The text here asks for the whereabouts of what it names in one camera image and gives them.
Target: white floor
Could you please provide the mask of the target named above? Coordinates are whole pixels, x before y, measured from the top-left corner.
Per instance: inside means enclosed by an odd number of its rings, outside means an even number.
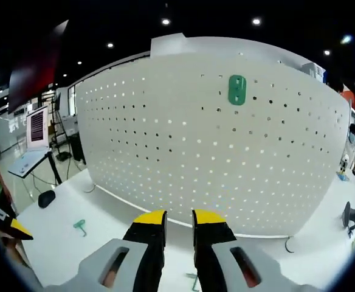
[[[68,145],[62,145],[60,147],[60,151],[68,151]],[[32,174],[28,175],[25,179],[21,179],[15,175],[7,172],[7,169],[10,165],[14,163],[14,161],[20,157],[26,151],[26,144],[20,143],[19,145],[13,146],[11,149],[2,153],[0,159],[0,170],[2,177],[12,193],[13,200],[15,202],[15,206],[17,211],[20,213],[29,205],[31,205],[35,200],[37,200],[40,192],[45,192],[47,190],[52,190],[55,187],[55,178],[53,175],[53,171],[50,167],[48,159],[43,161],[34,171],[33,174],[42,179],[42,182],[39,179],[35,178],[33,183]],[[56,168],[61,177],[61,180],[64,182],[67,180],[67,169],[69,159],[64,162],[57,161],[57,149],[55,149],[53,156],[55,157]],[[86,166],[82,163],[74,161],[71,159],[71,163],[69,165],[68,178],[76,175],[80,170],[86,168]]]

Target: black ceiling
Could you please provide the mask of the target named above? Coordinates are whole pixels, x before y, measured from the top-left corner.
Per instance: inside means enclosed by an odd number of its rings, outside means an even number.
[[[56,71],[59,86],[150,50],[154,37],[183,32],[187,37],[245,38],[282,47],[335,72],[355,92],[355,6],[321,2],[0,1],[0,89],[8,87],[23,50],[69,19]],[[259,27],[252,25],[256,16],[263,20]],[[171,24],[163,26],[162,18]],[[352,43],[340,44],[345,34],[353,36]],[[113,49],[106,47],[108,42],[114,43]],[[330,56],[324,56],[326,49]]]

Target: green clip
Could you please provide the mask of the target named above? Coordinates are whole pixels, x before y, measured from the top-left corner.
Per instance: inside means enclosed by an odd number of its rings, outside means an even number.
[[[229,102],[232,105],[243,105],[246,98],[246,79],[241,75],[229,78]]]
[[[80,228],[84,232],[83,237],[87,236],[87,232],[83,229],[84,224],[86,224],[86,220],[84,219],[74,224],[74,228]]]

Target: ceiling light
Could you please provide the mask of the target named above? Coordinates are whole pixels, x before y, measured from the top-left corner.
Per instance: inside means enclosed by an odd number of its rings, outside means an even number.
[[[163,18],[163,20],[161,21],[161,23],[164,25],[164,26],[167,26],[171,23],[171,21],[168,19],[168,18]]]
[[[255,26],[259,26],[261,24],[261,20],[259,18],[254,18],[252,20],[252,23],[255,25]]]
[[[353,37],[351,35],[344,35],[341,44],[348,44],[352,41]]]

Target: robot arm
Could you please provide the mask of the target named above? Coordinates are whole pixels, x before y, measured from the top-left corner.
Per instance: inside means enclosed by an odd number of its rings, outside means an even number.
[[[164,266],[166,220],[164,210],[137,217],[123,240],[111,240],[80,263],[73,279],[45,291],[156,292]],[[193,241],[203,292],[319,291],[285,278],[274,259],[237,240],[214,212],[193,210]]]

